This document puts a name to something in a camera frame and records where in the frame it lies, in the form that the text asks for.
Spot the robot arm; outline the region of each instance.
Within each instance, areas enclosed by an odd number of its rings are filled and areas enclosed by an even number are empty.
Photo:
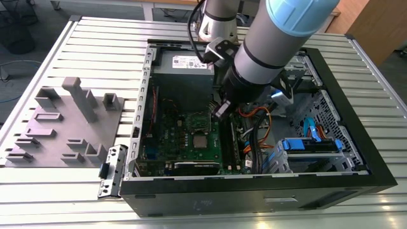
[[[206,42],[218,37],[238,40],[237,14],[241,0],[207,0],[198,35]]]
[[[207,7],[211,8],[205,11],[206,16],[210,16],[213,8],[221,15],[221,2],[225,4],[226,1],[209,0]],[[338,3],[339,0],[262,0],[257,18],[225,77],[226,95],[215,110],[218,118],[227,116],[241,103],[254,101],[273,82],[278,81],[282,89],[286,89],[287,85],[279,79],[281,72],[321,29]]]

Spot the gray carpet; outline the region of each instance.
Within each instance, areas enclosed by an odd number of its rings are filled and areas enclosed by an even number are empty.
[[[36,0],[34,8],[40,21],[28,27],[36,41],[36,48],[28,54],[12,55],[0,46],[0,63],[14,60],[35,60],[42,62],[71,15],[134,20],[145,19],[143,9],[141,7],[70,2],[63,2],[60,7],[62,10],[55,11],[50,1]],[[173,17],[166,17],[165,12],[161,9],[155,9],[155,20],[187,22],[190,11],[187,14],[186,12],[186,10],[177,10],[175,12],[169,12]],[[35,63],[19,63],[7,66],[6,69],[12,76],[10,82],[0,82],[0,101],[14,99],[22,95],[36,72],[38,65]],[[381,66],[381,71],[397,92],[401,94],[402,99],[407,101],[407,59],[401,59],[394,53]],[[0,103],[0,123],[4,123],[16,102],[18,100]]]

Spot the label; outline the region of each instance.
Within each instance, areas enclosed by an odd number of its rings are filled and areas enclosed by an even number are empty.
[[[206,63],[202,63],[197,56],[174,56],[173,68],[207,69]]]
[[[245,162],[245,167],[251,168],[253,167],[254,162],[250,160],[246,160]]]

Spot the table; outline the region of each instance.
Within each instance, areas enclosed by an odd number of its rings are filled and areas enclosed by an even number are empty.
[[[127,144],[135,114],[147,39],[187,40],[185,23],[82,17],[70,21],[22,99],[0,130],[0,157],[24,130],[38,106],[42,86],[60,85],[66,76],[82,78],[94,95],[126,98],[116,144]],[[239,28],[239,40],[247,28]],[[407,228],[407,114],[358,43],[337,34],[317,34],[306,43],[319,48],[399,183],[326,210],[141,219],[123,200],[98,201],[98,168],[0,168],[0,226],[42,228],[149,229],[343,229]]]
[[[154,21],[154,8],[194,10],[197,0],[59,0],[51,1],[55,10],[60,9],[60,2],[82,2],[119,6],[139,6],[143,7],[145,20]]]
[[[82,2],[82,3],[96,3],[107,5],[122,5],[122,6],[139,6],[143,7],[145,20],[154,21],[154,8],[175,9],[175,10],[194,10],[197,0],[59,0],[51,1],[55,10],[60,9],[60,2]],[[255,1],[243,1],[242,13],[250,16],[255,16],[259,9],[259,3]],[[341,11],[335,8],[329,16],[319,32],[326,32],[334,18],[341,15]]]

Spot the metal bracket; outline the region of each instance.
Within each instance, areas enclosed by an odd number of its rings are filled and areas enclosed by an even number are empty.
[[[98,198],[122,198],[119,189],[127,149],[124,145],[116,145],[108,149],[107,161],[102,164],[99,171],[102,181]]]
[[[213,62],[217,66],[222,66],[234,62],[235,54],[239,47],[229,40],[218,37],[209,45],[205,51],[205,62]]]

